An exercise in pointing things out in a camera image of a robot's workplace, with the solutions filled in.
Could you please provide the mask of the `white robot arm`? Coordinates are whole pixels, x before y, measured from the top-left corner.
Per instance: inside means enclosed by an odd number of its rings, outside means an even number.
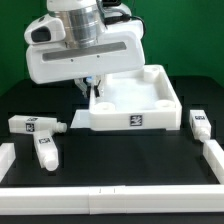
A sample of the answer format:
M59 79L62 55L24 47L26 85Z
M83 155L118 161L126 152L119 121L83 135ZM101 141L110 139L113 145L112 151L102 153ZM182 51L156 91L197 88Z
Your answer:
M144 66L144 22L126 5L47 0L47 9L24 33L27 67L35 83L73 80L85 96L99 96L105 75Z

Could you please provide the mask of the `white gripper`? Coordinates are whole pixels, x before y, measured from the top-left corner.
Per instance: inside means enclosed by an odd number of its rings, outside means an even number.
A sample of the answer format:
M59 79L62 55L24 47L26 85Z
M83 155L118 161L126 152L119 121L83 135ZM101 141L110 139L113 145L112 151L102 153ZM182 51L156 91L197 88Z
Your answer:
M82 78L93 77L96 98L104 91L105 74L141 69L145 56L139 20L108 25L92 46L67 48L65 29L59 18L46 14L32 22L24 38L29 45L26 60L31 79L37 84L75 79L82 95L88 86Z

